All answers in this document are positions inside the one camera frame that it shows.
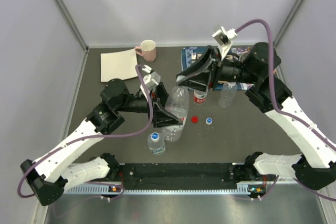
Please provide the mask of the white-cap red-label bottle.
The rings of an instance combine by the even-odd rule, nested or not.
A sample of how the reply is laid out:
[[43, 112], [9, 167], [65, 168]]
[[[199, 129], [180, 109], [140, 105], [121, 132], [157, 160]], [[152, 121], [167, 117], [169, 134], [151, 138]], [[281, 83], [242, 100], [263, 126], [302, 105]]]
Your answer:
[[180, 139], [187, 119], [189, 101], [189, 92], [186, 87], [175, 86], [172, 89], [165, 109], [181, 119], [183, 124], [163, 127], [162, 133], [165, 141], [175, 142]]

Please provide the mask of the red-cap red-label bottle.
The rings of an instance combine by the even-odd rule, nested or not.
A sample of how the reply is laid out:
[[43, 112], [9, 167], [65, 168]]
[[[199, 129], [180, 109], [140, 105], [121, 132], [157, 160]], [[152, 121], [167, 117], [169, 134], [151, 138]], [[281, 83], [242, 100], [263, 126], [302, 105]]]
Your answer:
[[204, 102], [206, 101], [206, 97], [207, 97], [207, 91], [198, 91], [198, 90], [193, 91], [193, 101], [197, 105], [204, 104]]

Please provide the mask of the clear label-free plastic bottle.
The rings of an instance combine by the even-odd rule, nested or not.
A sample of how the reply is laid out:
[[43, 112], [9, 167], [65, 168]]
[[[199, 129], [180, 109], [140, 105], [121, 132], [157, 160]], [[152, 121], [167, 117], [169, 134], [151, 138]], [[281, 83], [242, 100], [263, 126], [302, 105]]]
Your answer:
[[227, 82], [223, 84], [218, 104], [221, 108], [231, 106], [237, 92], [237, 84], [235, 82]]

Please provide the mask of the red bottle cap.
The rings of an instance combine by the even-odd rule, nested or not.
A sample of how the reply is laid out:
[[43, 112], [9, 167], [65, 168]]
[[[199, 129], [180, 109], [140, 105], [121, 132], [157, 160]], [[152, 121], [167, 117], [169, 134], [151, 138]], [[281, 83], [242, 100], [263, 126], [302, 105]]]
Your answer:
[[192, 123], [197, 123], [198, 122], [198, 117], [197, 116], [191, 117], [191, 122]]

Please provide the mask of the small blue-cap water bottle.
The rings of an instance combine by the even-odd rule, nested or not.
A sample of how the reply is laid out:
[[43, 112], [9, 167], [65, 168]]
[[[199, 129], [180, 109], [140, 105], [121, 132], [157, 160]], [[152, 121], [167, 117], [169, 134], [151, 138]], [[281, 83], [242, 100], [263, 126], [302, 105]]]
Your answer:
[[153, 155], [165, 153], [165, 141], [162, 133], [153, 132], [148, 136], [148, 147]]

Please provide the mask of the blue white bottle cap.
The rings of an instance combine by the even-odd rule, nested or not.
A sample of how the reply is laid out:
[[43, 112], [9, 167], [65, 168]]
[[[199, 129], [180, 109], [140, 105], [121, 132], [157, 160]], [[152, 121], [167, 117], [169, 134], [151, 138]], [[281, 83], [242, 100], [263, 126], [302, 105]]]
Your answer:
[[212, 118], [207, 118], [205, 122], [206, 122], [207, 125], [211, 125], [213, 123], [213, 119]]

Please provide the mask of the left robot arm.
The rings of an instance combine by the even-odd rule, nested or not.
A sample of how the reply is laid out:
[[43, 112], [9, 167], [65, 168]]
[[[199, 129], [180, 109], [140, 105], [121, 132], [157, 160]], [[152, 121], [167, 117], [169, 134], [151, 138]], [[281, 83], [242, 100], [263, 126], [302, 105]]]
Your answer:
[[180, 126], [178, 118], [165, 109], [169, 95], [162, 82], [149, 91], [131, 94], [120, 79], [112, 79], [100, 93], [99, 103], [80, 125], [48, 154], [32, 161], [25, 160], [20, 168], [42, 206], [58, 200], [69, 189], [96, 179], [114, 180], [120, 164], [109, 153], [93, 160], [74, 164], [86, 150], [102, 141], [124, 122], [121, 112], [145, 113], [154, 127]]

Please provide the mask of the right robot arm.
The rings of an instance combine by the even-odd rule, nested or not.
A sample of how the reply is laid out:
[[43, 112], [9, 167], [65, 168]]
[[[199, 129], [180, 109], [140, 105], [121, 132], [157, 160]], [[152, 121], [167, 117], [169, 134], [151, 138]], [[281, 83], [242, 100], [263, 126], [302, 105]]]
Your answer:
[[264, 115], [277, 123], [298, 146], [300, 154], [270, 155], [255, 152], [232, 171], [232, 179], [256, 180], [263, 175], [289, 177], [312, 190], [335, 182], [335, 144], [302, 111], [291, 90], [273, 74], [281, 63], [272, 45], [258, 42], [243, 60], [208, 46], [188, 68], [177, 75], [177, 84], [198, 91], [220, 81], [250, 85], [246, 96]]

